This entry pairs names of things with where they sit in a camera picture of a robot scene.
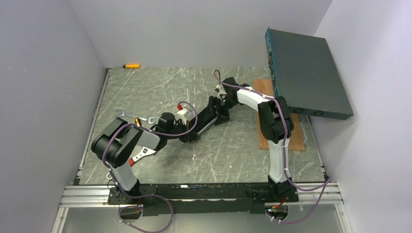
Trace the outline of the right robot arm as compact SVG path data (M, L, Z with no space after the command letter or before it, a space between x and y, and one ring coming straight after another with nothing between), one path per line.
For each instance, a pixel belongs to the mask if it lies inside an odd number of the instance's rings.
M218 94L208 98L207 119L214 118L215 125L223 124L230 119L229 109L237 104L254 109L269 145L269 190L276 196L294 191L288 170L288 147L294 124L285 98L264 95L246 84L238 85L233 77L219 81L215 90Z

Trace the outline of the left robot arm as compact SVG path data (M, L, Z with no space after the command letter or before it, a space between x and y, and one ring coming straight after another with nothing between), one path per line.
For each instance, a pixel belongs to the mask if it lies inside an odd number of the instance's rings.
M117 117L92 142L91 151L108 169L117 188L128 198L141 195L139 179L134 175L130 155L136 146L159 151L168 140L189 139L194 133L198 117L188 121L166 112L149 129Z

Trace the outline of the black grey zippered case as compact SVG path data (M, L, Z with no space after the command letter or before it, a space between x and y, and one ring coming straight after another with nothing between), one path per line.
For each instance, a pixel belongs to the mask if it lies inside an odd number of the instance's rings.
M201 135L208 128L210 128L217 120L218 114L216 111L212 111L209 108L204 108L201 112L197 114L197 124L193 129L197 135Z

